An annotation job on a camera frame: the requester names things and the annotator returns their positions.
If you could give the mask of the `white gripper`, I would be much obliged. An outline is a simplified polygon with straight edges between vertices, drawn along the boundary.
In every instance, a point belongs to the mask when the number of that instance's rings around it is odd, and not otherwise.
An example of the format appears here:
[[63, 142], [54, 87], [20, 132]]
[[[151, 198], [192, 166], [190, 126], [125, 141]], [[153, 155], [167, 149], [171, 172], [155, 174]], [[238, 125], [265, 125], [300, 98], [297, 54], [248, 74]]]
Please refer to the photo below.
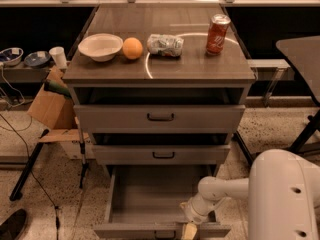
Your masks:
[[191, 197], [188, 201], [182, 202], [180, 208], [189, 222], [183, 225], [181, 240], [194, 240], [198, 231], [196, 225], [208, 221], [208, 202], [202, 197]]

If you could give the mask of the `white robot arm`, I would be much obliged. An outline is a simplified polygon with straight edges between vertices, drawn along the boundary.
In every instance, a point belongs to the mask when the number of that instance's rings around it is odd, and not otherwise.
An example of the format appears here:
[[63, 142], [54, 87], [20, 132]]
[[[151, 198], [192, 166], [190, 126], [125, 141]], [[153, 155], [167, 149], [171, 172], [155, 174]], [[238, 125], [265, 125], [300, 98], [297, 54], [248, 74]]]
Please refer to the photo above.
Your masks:
[[247, 178], [201, 179], [197, 194], [181, 204], [187, 218], [182, 240], [194, 240], [199, 225], [226, 197], [248, 200], [248, 240], [319, 240], [320, 167], [292, 152], [262, 152]]

